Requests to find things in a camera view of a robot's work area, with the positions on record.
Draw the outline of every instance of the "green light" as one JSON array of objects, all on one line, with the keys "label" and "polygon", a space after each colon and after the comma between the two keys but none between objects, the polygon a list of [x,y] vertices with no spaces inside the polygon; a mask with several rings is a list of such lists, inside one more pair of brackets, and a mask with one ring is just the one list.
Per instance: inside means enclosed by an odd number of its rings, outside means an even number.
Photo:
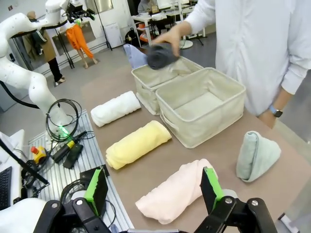
[{"label": "green light", "polygon": [[64,132],[64,134],[69,135],[68,131],[63,126],[59,126],[59,128]]}]

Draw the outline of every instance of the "black bag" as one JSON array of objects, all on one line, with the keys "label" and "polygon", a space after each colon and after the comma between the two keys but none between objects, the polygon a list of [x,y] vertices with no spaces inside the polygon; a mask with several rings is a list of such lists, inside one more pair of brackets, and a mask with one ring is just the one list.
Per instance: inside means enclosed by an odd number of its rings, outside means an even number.
[{"label": "black bag", "polygon": [[139,41],[138,37],[136,35],[136,32],[133,28],[125,35],[125,43],[133,45],[135,47],[139,47]]}]

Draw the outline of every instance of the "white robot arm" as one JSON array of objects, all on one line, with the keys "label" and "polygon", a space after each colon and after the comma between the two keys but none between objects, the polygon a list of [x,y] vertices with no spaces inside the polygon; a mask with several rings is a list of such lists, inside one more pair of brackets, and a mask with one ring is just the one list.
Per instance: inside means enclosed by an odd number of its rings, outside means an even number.
[{"label": "white robot arm", "polygon": [[[6,58],[9,48],[8,40],[20,32],[31,32],[43,27],[58,25],[61,9],[66,11],[70,3],[74,6],[82,5],[78,0],[48,0],[46,17],[39,22],[31,22],[24,14],[19,13],[0,23],[0,81],[15,88],[28,89],[31,101],[40,108],[43,114],[48,112],[51,105],[56,102],[56,98],[49,91],[46,78],[42,74],[23,69]],[[58,107],[52,109],[50,117],[56,125],[70,123],[70,118]]]}]

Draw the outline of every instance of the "white rolled towel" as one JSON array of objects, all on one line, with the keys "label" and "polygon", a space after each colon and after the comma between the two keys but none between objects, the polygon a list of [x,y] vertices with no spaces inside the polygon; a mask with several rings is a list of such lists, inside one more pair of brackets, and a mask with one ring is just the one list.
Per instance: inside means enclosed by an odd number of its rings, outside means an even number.
[{"label": "white rolled towel", "polygon": [[98,127],[102,127],[141,108],[133,91],[128,91],[92,109],[91,116]]}]

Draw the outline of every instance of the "brown tabletop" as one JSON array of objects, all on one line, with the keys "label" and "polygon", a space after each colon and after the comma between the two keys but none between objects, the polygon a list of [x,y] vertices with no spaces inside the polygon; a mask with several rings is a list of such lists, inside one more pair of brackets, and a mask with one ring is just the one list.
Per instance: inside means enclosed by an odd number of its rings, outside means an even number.
[{"label": "brown tabletop", "polygon": [[[82,93],[87,111],[90,113],[90,110],[97,105],[129,90],[134,92],[136,90],[134,77],[130,67],[123,67],[88,83],[83,87]],[[108,147],[151,120],[162,123],[160,117],[151,115],[144,107],[101,128],[91,120],[104,159]],[[276,141],[282,149],[282,155],[258,180],[244,183],[237,178],[235,168],[243,137],[251,130]],[[242,201],[254,197],[262,198],[273,220],[287,210],[311,175],[310,165],[281,135],[245,112],[238,122],[194,149],[183,147],[173,136],[168,143],[120,170],[108,167],[116,190],[135,228],[181,229],[191,233],[199,226],[207,215],[202,197],[168,225],[161,225],[154,219],[144,217],[135,206],[135,202],[166,181],[182,164],[202,158],[206,158],[214,166],[222,188],[236,191]]]}]

